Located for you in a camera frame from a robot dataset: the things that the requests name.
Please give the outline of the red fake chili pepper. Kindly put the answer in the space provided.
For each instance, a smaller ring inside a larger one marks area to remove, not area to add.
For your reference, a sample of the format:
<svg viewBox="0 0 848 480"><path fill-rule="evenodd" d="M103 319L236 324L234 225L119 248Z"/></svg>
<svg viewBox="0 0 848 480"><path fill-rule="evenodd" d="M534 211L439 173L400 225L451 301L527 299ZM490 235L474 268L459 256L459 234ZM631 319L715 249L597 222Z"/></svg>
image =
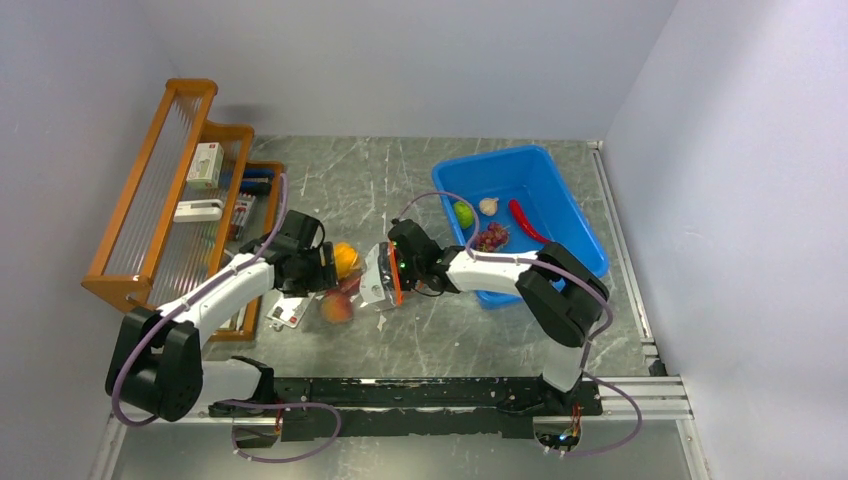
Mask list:
<svg viewBox="0 0 848 480"><path fill-rule="evenodd" d="M529 221L524 209L520 205L520 203L516 199L511 199L508 202L508 209L510 214L512 215L514 221L522 230L522 232L527 235L532 240L539 242L541 244L547 244L550 240L542 235Z"/></svg>

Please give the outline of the red fake grape bunch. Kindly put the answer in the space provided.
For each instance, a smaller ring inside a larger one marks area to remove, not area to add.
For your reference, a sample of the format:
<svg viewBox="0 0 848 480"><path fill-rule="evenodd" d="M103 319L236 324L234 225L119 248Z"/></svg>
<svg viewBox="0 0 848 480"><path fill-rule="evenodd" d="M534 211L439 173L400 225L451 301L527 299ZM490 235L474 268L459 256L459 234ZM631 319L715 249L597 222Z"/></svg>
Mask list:
<svg viewBox="0 0 848 480"><path fill-rule="evenodd" d="M490 222L476 237L473 249L479 252L495 253L505 247L509 241L509 229L498 222Z"/></svg>

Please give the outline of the fake garlic bulb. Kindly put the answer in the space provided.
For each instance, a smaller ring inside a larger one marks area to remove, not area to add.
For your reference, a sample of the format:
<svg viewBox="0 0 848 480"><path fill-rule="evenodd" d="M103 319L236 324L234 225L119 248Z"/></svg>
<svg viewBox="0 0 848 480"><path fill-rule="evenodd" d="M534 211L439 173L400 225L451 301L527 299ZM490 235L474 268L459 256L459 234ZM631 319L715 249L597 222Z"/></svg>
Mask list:
<svg viewBox="0 0 848 480"><path fill-rule="evenodd" d="M478 202L478 210L487 217L493 217L498 212L499 199L495 197L483 198Z"/></svg>

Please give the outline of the yellow fake bell pepper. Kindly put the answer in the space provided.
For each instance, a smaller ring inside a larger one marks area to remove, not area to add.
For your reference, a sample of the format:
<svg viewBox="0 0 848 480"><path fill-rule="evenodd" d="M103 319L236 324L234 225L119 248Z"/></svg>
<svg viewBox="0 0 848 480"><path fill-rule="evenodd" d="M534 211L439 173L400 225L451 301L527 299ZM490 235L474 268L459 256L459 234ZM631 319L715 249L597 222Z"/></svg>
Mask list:
<svg viewBox="0 0 848 480"><path fill-rule="evenodd" d="M346 242L338 242L333 250L337 278L343 280L359 269L358 251Z"/></svg>

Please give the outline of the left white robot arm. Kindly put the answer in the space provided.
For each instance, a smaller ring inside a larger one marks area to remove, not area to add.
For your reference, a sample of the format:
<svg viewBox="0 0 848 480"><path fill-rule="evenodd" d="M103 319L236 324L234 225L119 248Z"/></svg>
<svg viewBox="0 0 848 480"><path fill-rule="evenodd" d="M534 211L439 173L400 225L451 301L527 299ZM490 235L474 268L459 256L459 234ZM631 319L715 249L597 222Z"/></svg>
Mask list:
<svg viewBox="0 0 848 480"><path fill-rule="evenodd" d="M216 274L158 308L135 307L122 319L105 380L113 415L128 426L176 422L196 408L242 408L261 416L277 400L274 371L246 357L205 361L211 336L252 301L277 290L306 297L334 288L333 246L320 220L298 211L247 244Z"/></svg>

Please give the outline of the clear zip top bag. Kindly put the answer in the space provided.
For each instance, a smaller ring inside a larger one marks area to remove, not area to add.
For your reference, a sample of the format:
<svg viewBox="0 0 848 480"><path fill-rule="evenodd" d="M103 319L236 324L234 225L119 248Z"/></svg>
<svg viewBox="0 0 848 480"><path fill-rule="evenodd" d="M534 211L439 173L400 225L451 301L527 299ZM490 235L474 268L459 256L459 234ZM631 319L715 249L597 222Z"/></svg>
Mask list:
<svg viewBox="0 0 848 480"><path fill-rule="evenodd" d="M377 311L399 307L403 303L404 297L402 292L395 289L390 243L380 242L376 244L364 256L359 254L359 261L359 269L351 275L361 277L359 291L355 295L349 296L353 308L355 307L354 300L356 297L359 297L365 306L372 306ZM328 290L324 296L328 293L340 293L338 285Z"/></svg>

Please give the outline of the fake peach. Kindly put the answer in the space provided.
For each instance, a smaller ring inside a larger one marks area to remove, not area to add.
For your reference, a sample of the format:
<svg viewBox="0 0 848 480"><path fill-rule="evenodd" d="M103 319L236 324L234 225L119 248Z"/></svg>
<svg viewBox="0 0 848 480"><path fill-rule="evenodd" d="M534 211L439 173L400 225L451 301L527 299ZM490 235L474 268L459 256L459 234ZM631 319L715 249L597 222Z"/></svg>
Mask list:
<svg viewBox="0 0 848 480"><path fill-rule="evenodd" d="M330 324L344 324L354 317L351 299L344 293L328 293L320 302L320 314Z"/></svg>

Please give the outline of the blue plastic bin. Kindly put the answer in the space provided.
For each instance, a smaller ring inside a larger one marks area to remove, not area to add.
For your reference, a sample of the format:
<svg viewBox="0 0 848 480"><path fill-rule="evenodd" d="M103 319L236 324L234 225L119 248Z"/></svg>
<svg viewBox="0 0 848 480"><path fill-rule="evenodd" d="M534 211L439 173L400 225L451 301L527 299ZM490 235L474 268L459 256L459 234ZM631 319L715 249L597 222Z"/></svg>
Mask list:
<svg viewBox="0 0 848 480"><path fill-rule="evenodd" d="M482 229L498 223L508 231L503 253L535 251L544 239L556 241L596 277L607 274L608 256L546 149L526 145L446 160L431 177L437 190L475 208L486 198L497 200L495 214L480 220Z"/></svg>

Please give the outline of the green fake fruit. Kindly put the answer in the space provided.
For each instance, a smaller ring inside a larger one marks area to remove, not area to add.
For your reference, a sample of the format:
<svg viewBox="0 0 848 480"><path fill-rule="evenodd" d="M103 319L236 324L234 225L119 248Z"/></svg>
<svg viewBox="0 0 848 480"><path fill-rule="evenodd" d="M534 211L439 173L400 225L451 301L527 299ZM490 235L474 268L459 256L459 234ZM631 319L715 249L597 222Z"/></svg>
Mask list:
<svg viewBox="0 0 848 480"><path fill-rule="evenodd" d="M474 210L466 203L457 201L453 204L453 211L461 229L468 229L474 226Z"/></svg>

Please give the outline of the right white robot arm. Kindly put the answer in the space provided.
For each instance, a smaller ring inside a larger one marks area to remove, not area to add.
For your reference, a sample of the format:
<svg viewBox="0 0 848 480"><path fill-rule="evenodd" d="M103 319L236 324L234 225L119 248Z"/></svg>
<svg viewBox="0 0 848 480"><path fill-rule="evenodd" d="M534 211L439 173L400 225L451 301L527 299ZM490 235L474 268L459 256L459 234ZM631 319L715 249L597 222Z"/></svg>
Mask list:
<svg viewBox="0 0 848 480"><path fill-rule="evenodd" d="M552 242L518 254L441 247L415 221L394 219L388 247L397 291L425 287L434 294L486 291L521 298L552 341L541 373L542 406L562 414L576 403L592 330L611 310L607 288L564 246Z"/></svg>

